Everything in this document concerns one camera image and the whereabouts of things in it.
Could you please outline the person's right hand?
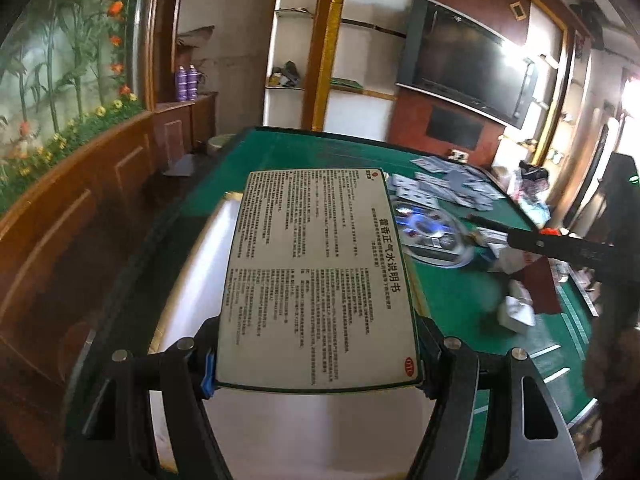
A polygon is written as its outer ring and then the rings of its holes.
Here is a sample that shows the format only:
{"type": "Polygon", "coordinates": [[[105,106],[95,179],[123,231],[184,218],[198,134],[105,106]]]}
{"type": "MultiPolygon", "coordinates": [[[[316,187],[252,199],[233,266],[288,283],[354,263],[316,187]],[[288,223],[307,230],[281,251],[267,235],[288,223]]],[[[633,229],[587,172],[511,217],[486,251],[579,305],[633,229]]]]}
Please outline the person's right hand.
{"type": "Polygon", "coordinates": [[[612,336],[599,320],[594,322],[582,374],[587,392],[602,403],[631,393],[639,383],[639,331],[612,336]]]}

